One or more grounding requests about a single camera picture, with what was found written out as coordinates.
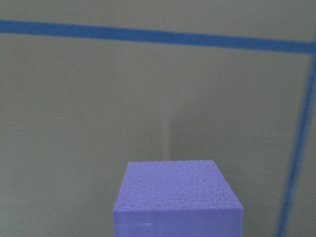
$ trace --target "gray floor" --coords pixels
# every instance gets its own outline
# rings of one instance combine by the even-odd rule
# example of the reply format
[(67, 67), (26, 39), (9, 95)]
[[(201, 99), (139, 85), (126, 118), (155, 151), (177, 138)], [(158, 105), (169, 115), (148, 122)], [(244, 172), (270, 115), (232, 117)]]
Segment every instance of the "gray floor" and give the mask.
[[(2, 19), (313, 40), (316, 2), (2, 1)], [(272, 236), (311, 57), (0, 35), (0, 235), (113, 236), (127, 162), (213, 159)], [(316, 123), (290, 237), (314, 236)]]

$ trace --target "textured top surface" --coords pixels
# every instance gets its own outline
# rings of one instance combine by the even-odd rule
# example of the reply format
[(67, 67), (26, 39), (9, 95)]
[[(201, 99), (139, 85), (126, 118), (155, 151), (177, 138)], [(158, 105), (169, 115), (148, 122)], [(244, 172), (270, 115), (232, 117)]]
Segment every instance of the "textured top surface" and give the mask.
[(130, 162), (114, 211), (242, 208), (212, 160)]

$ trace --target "blue tape strip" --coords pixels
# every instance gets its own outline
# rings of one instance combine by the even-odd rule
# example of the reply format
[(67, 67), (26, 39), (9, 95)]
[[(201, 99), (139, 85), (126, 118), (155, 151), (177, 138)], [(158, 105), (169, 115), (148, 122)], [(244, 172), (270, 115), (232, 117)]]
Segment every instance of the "blue tape strip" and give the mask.
[(243, 38), (40, 22), (0, 20), (0, 33), (102, 40), (126, 40), (207, 47), (255, 49), (302, 54), (316, 53), (315, 42)]
[(292, 209), (298, 175), (302, 166), (304, 151), (308, 132), (311, 126), (313, 112), (313, 101), (315, 99), (316, 86), (316, 55), (313, 57), (310, 77), (306, 87), (305, 98), (302, 106), (301, 120), (298, 127), (296, 144), (293, 152), (293, 160), (290, 167), (289, 177), (284, 191), (283, 206), (281, 209), (279, 226), (276, 232), (277, 237), (284, 237), (288, 227), (290, 212)]

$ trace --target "horizontal blue tape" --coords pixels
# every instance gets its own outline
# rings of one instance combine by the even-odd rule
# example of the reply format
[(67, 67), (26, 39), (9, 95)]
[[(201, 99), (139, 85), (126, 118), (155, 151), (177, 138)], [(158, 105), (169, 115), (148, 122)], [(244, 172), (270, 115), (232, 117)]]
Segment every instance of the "horizontal blue tape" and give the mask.
[(302, 54), (316, 53), (315, 42), (244, 38), (41, 22), (0, 20), (0, 33), (102, 40), (124, 40)]

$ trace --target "purple cube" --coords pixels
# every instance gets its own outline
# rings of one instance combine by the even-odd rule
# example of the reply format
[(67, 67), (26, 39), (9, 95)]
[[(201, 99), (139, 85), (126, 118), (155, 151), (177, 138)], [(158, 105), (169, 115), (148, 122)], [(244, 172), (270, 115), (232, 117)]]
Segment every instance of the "purple cube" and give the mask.
[(240, 237), (243, 207), (212, 160), (130, 162), (116, 237)]

